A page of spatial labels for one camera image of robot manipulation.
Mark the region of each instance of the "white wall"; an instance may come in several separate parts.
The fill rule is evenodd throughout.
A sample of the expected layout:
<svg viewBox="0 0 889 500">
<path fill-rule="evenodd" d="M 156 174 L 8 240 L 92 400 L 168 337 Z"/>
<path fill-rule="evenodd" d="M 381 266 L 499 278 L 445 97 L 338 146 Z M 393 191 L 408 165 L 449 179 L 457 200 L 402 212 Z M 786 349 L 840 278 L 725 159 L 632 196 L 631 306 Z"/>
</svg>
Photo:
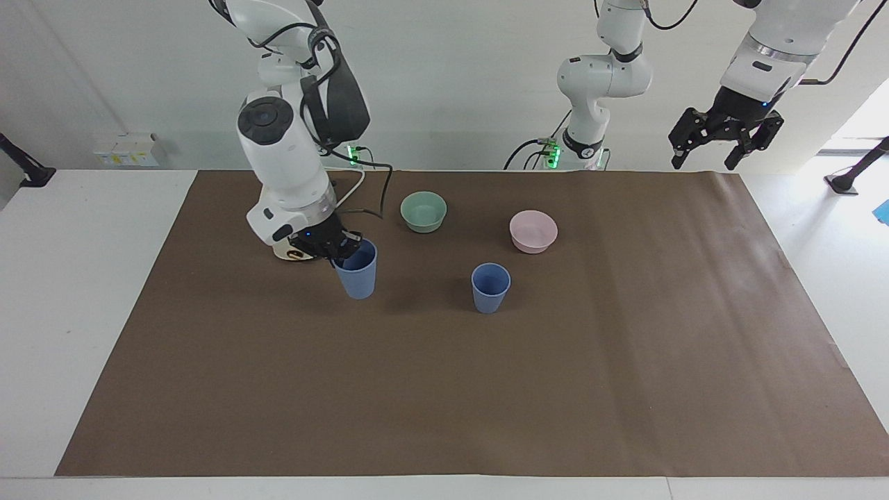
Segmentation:
<svg viewBox="0 0 889 500">
<path fill-rule="evenodd" d="M 0 74 L 0 129 L 23 148 L 49 165 L 91 167 L 90 136 L 115 128 L 66 84 L 58 53 L 40 50 L 20 14 L 16 20 L 12 5 L 28 2 L 112 113 L 130 131 L 158 133 L 175 166 L 246 167 L 232 130 L 242 99 L 258 86 L 260 51 L 205 0 L 0 2 L 0 64 L 12 68 Z M 814 76 L 833 69 L 874 3 L 864 2 L 835 34 Z M 666 22 L 686 5 L 663 0 L 654 10 Z M 605 51 L 589 0 L 327 0 L 324 12 L 372 107 L 364 143 L 399 168 L 499 168 L 518 143 L 552 132 L 567 110 L 555 83 L 561 61 Z M 647 95 L 609 104 L 614 168 L 670 169 L 667 133 L 686 107 L 709 107 L 752 20 L 731 1 L 713 0 L 701 2 L 680 29 L 646 30 L 657 74 Z M 784 99 L 787 126 L 745 168 L 795 170 L 814 155 L 889 77 L 887 43 L 889 14 L 832 86 L 796 89 Z M 730 148 L 700 149 L 686 165 L 720 169 Z"/>
<path fill-rule="evenodd" d="M 889 135 L 889 80 L 834 134 L 835 139 Z"/>
</svg>

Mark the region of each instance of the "plastic cup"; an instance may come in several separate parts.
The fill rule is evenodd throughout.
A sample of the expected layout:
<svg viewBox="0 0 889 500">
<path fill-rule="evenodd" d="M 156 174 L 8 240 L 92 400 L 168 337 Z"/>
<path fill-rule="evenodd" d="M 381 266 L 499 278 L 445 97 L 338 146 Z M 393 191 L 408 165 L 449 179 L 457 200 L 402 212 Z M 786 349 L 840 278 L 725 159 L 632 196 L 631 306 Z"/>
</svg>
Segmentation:
<svg viewBox="0 0 889 500">
<path fill-rule="evenodd" d="M 342 266 L 334 261 L 333 267 L 349 297 L 362 301 L 373 295 L 377 283 L 377 247 L 369 239 L 362 241 L 358 251 Z"/>
<path fill-rule="evenodd" d="M 482 314 L 497 312 L 512 286 L 512 277 L 503 266 L 488 262 L 472 271 L 472 298 Z"/>
</svg>

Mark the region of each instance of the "green bowl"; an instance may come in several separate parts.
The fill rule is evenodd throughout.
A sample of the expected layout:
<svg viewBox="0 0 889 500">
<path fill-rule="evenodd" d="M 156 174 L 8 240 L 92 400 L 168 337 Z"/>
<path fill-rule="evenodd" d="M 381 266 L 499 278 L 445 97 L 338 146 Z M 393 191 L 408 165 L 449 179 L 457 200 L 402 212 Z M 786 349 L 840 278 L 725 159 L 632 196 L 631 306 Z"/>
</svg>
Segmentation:
<svg viewBox="0 0 889 500">
<path fill-rule="evenodd" d="M 431 191 L 420 191 L 401 202 L 401 216 L 414 232 L 430 233 L 441 227 L 447 215 L 445 200 Z"/>
</svg>

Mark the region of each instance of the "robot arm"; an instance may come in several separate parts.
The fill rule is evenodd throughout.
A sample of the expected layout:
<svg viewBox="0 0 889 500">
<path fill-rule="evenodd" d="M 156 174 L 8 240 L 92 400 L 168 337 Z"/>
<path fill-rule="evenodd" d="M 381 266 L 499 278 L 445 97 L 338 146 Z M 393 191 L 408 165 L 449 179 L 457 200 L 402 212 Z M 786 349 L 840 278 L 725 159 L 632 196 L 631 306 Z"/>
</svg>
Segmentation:
<svg viewBox="0 0 889 500">
<path fill-rule="evenodd" d="M 257 47 L 266 89 L 251 93 L 237 129 L 263 190 L 247 214 L 267 245 L 289 240 L 302 252 L 350 257 L 362 235 L 343 228 L 319 146 L 358 139 L 370 123 L 339 41 L 309 0 L 212 0 Z"/>
<path fill-rule="evenodd" d="M 559 90 L 573 110 L 571 123 L 559 138 L 565 152 L 562 163 L 574 168 L 590 168 L 594 163 L 611 119 L 600 99 L 634 97 L 651 85 L 652 66 L 642 52 L 646 22 L 640 0 L 605 0 L 597 33 L 612 50 L 573 57 L 559 69 Z"/>
<path fill-rule="evenodd" d="M 738 142 L 725 161 L 729 170 L 753 151 L 768 148 L 784 123 L 775 104 L 799 84 L 860 0 L 734 2 L 753 9 L 757 20 L 725 71 L 710 110 L 687 109 L 670 133 L 676 169 L 690 151 L 711 141 Z"/>
</svg>

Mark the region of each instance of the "table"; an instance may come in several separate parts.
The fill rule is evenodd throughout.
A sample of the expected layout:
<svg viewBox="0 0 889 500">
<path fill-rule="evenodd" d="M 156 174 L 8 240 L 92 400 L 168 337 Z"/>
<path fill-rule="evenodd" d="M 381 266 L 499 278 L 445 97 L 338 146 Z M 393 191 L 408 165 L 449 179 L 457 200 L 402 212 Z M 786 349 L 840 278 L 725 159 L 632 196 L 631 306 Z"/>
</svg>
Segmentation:
<svg viewBox="0 0 889 500">
<path fill-rule="evenodd" d="M 833 198 L 816 171 L 848 163 L 820 160 L 805 176 L 746 176 L 751 192 L 794 265 L 872 405 L 889 422 L 889 231 L 870 213 L 885 200 L 879 168 L 862 176 L 864 195 Z M 61 172 L 46 189 L 22 191 L 0 213 L 0 477 L 52 476 L 129 311 L 163 244 L 193 172 Z M 839 255 L 850 268 L 831 267 Z M 54 313 L 29 305 L 35 297 Z M 40 332 L 41 342 L 29 336 Z M 535 480 L 378 478 L 355 480 L 3 480 L 0 494 L 248 497 L 697 498 L 737 488 L 740 497 L 811 498 L 853 490 L 889 495 L 889 480 Z"/>
</svg>

